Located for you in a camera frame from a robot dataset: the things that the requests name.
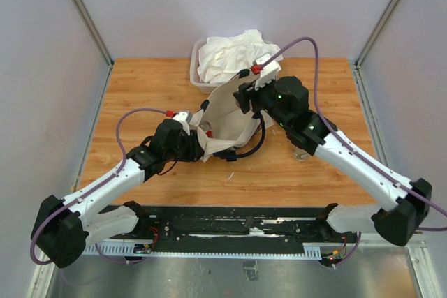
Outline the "beige canvas tote bag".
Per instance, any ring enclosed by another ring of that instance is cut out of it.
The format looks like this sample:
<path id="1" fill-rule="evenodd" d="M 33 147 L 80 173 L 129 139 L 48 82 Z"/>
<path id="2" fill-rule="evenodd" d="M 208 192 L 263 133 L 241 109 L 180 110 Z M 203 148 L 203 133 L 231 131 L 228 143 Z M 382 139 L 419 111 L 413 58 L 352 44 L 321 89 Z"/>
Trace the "beige canvas tote bag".
<path id="1" fill-rule="evenodd" d="M 202 161 L 207 161 L 211 156 L 236 161 L 256 153 L 262 146 L 266 129 L 273 126 L 272 118 L 264 112 L 243 114 L 233 97 L 241 84 L 256 79 L 257 76 L 250 70 L 241 70 L 228 82 L 217 87 L 193 115 L 190 124 L 197 128 L 198 140 L 204 150 Z M 211 124 L 213 138 L 208 138 L 199 128 L 202 121 Z M 257 131 L 261 132 L 258 144 L 245 153 L 236 153 L 235 150 L 244 147 Z"/>

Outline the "chang soda water bottle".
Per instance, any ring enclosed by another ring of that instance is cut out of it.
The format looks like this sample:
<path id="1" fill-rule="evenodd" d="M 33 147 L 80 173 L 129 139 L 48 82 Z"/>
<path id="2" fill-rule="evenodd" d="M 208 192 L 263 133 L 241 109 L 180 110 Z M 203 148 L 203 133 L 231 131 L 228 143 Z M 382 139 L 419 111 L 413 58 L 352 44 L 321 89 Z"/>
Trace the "chang soda water bottle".
<path id="1" fill-rule="evenodd" d="M 311 154 L 306 152 L 304 149 L 299 149 L 299 148 L 296 148 L 294 150 L 293 154 L 298 161 L 305 161 L 312 156 Z"/>

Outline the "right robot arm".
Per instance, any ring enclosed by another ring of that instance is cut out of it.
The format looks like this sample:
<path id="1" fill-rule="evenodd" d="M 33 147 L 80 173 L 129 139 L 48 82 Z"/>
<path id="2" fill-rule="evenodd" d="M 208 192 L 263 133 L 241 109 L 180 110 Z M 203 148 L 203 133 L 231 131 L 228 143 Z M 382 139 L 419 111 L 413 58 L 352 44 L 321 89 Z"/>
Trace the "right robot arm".
<path id="1" fill-rule="evenodd" d="M 335 166 L 367 191 L 375 203 L 368 206 L 328 206 L 316 225 L 318 237 L 332 242 L 345 232 L 377 232 L 386 241 L 404 246 L 429 212 L 432 186 L 412 181 L 360 149 L 336 125 L 309 107 L 309 91 L 296 77 L 283 77 L 258 87 L 248 72 L 233 94 L 243 113 L 265 111 L 286 132 L 295 147 Z"/>

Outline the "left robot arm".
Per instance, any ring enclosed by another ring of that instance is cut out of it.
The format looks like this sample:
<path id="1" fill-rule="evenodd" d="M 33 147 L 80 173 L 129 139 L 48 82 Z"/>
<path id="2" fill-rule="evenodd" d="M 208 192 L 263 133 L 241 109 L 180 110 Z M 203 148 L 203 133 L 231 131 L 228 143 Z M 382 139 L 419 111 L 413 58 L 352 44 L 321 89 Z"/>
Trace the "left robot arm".
<path id="1" fill-rule="evenodd" d="M 79 191 L 41 202 L 31 232 L 30 256 L 38 265 L 39 248 L 48 263 L 64 268 L 74 263 L 84 250 L 104 239 L 130 234 L 142 239 L 149 232 L 149 221 L 133 202 L 112 210 L 104 209 L 123 193 L 160 175 L 169 162 L 196 162 L 204 155 L 205 132 L 190 128 L 178 118 L 163 120 L 153 135 L 124 153 L 109 172 Z"/>

